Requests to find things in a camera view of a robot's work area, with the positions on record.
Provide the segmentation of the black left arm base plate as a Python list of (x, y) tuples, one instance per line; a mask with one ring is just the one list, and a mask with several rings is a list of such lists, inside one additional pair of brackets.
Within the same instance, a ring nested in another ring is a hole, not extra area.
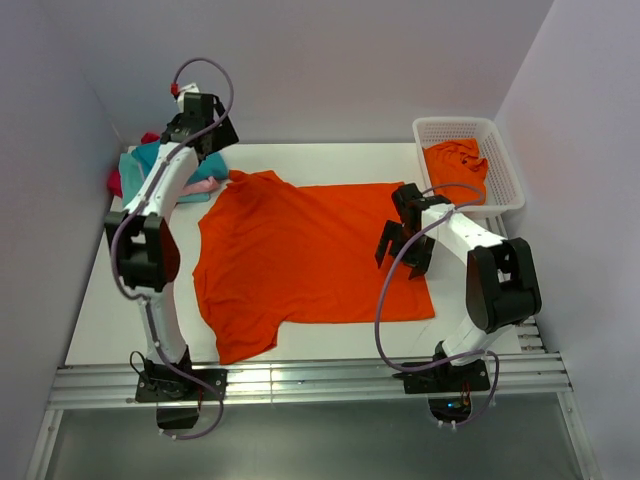
[(202, 385), (187, 380), (163, 365), (152, 364), (139, 376), (134, 400), (138, 404), (156, 405), (156, 423), (164, 430), (181, 432), (196, 425), (204, 401), (223, 398), (227, 386), (226, 369), (196, 369), (191, 375), (211, 386), (214, 393)]

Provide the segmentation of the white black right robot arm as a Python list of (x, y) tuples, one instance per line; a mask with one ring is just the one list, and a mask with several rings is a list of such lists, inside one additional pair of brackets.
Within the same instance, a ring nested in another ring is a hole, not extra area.
[(508, 327), (537, 314), (541, 295), (529, 244), (494, 234), (462, 213), (448, 198), (416, 184), (391, 195), (398, 221), (387, 221), (375, 259), (392, 257), (409, 267), (411, 279), (429, 270), (435, 245), (441, 244), (466, 268), (466, 315), (435, 348), (426, 364), (397, 366), (408, 394), (487, 391), (489, 349)]

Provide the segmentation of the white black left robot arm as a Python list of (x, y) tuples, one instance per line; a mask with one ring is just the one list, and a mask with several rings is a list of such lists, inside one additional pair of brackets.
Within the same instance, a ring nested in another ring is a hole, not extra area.
[(112, 274), (120, 293), (138, 303), (147, 354), (141, 381), (172, 399), (204, 387), (193, 372), (174, 299), (180, 253), (169, 220), (183, 188), (211, 154), (238, 142), (218, 96), (194, 84), (173, 85), (179, 108), (160, 139), (156, 160), (138, 193), (105, 219)]

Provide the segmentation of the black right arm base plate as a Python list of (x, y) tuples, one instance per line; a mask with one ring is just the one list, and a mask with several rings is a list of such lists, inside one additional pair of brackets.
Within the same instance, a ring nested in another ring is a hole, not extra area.
[(489, 374), (482, 360), (463, 366), (447, 363), (416, 373), (396, 373), (393, 377), (403, 382), (405, 394), (438, 395), (438, 398), (428, 398), (429, 410), (438, 423), (451, 426), (471, 417), (472, 393), (489, 392), (491, 389)]

